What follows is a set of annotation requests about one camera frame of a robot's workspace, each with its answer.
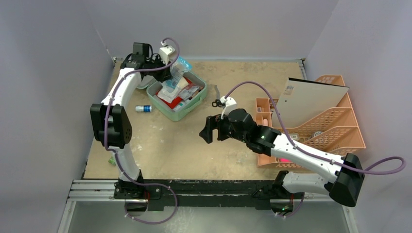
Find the blue white plastic bag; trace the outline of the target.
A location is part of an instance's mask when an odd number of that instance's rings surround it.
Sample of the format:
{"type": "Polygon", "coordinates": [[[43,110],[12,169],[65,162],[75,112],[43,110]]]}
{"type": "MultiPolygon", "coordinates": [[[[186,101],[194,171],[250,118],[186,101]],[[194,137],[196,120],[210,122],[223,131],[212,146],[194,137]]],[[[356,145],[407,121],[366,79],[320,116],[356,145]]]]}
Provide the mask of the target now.
{"type": "Polygon", "coordinates": [[[172,78],[170,80],[166,80],[162,83],[162,86],[166,88],[169,92],[173,90],[181,90],[176,85],[178,84],[179,80],[184,76],[185,73],[192,70],[192,65],[187,62],[185,59],[178,57],[177,61],[171,66],[171,75],[172,78]]]}

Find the beige gauze packet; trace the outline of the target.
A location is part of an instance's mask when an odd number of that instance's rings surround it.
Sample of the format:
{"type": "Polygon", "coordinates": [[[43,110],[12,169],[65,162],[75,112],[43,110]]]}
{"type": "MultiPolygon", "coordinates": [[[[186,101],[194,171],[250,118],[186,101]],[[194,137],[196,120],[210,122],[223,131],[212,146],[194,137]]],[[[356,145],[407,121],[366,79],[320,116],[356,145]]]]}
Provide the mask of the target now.
{"type": "Polygon", "coordinates": [[[185,77],[182,77],[180,80],[179,80],[179,82],[178,82],[178,84],[176,85],[176,87],[178,87],[179,89],[184,89],[186,86],[188,86],[189,85],[189,82],[186,80],[186,78],[185,77]]]}

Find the white gauze pad packet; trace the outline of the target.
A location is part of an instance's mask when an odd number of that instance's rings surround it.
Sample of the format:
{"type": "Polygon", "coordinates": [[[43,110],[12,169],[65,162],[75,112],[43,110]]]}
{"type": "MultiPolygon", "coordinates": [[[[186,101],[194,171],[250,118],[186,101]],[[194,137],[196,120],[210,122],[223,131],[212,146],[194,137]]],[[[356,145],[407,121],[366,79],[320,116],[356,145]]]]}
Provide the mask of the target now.
{"type": "Polygon", "coordinates": [[[166,103],[172,103],[173,100],[178,96],[179,90],[175,89],[172,92],[169,92],[166,88],[162,88],[157,93],[157,96],[164,100],[166,103]]]}

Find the clear bag alcohol wipes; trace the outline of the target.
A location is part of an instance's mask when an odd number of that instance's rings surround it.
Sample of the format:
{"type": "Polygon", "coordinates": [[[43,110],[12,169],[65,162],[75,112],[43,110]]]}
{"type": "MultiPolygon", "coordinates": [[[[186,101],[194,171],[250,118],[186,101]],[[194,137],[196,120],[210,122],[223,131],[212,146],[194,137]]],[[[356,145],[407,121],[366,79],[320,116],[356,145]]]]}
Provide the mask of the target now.
{"type": "Polygon", "coordinates": [[[179,92],[178,97],[183,100],[189,100],[201,90],[202,88],[200,86],[190,84],[179,92]]]}

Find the red first aid pouch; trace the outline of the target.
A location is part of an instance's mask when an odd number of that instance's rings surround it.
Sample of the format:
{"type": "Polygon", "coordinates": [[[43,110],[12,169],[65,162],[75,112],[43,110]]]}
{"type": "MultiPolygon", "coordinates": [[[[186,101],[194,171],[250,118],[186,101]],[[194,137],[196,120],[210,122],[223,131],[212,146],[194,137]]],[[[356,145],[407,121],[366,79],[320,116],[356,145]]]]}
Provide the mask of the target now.
{"type": "MultiPolygon", "coordinates": [[[[195,83],[193,83],[191,80],[189,80],[189,79],[187,79],[186,78],[186,80],[189,82],[189,85],[190,84],[192,84],[192,85],[197,85],[197,84],[195,84],[195,83]]],[[[169,106],[171,109],[173,109],[180,101],[182,101],[183,99],[181,99],[180,97],[176,97],[174,100],[173,100],[173,102],[172,103],[166,103],[164,100],[162,100],[167,106],[169,106]]]]}

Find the white plastic bottle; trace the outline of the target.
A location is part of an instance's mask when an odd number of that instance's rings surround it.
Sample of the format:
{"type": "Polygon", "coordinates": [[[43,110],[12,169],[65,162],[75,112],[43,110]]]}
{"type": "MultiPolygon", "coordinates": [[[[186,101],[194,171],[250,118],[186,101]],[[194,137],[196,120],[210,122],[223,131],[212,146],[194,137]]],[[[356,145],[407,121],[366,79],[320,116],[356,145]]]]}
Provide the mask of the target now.
{"type": "Polygon", "coordinates": [[[187,112],[189,111],[188,105],[189,105],[189,100],[182,100],[172,110],[174,112],[187,112]]]}

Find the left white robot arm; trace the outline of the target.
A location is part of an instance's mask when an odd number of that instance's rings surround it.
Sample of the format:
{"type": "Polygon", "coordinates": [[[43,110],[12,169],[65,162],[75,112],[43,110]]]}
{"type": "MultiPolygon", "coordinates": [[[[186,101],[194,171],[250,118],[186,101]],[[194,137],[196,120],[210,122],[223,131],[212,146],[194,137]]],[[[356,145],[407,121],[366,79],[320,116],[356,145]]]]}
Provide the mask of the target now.
{"type": "Polygon", "coordinates": [[[140,83],[148,82],[149,78],[161,82],[171,78],[170,66],[176,60],[177,49],[166,41],[161,45],[159,52],[154,53],[150,44],[135,42],[132,53],[121,63],[119,76],[108,95],[90,108],[94,137],[111,152],[119,171],[116,199],[148,200],[150,197],[130,147],[133,130],[126,107],[140,83]]]}

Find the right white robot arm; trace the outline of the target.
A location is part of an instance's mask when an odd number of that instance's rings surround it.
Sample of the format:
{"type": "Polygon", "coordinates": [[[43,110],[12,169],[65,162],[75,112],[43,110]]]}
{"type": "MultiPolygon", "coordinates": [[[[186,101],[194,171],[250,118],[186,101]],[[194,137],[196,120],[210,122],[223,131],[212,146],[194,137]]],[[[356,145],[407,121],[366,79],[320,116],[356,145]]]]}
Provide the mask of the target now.
{"type": "Polygon", "coordinates": [[[280,180],[273,184],[276,196],[283,198],[289,193],[309,192],[328,195],[344,206],[356,206],[365,175],[355,154],[335,155],[289,140],[279,130],[258,125],[244,109],[235,109],[226,116],[208,116],[199,136],[210,144],[213,130],[218,131],[219,141],[233,138],[245,143],[254,153],[284,158],[313,172],[281,173],[280,180]]]}

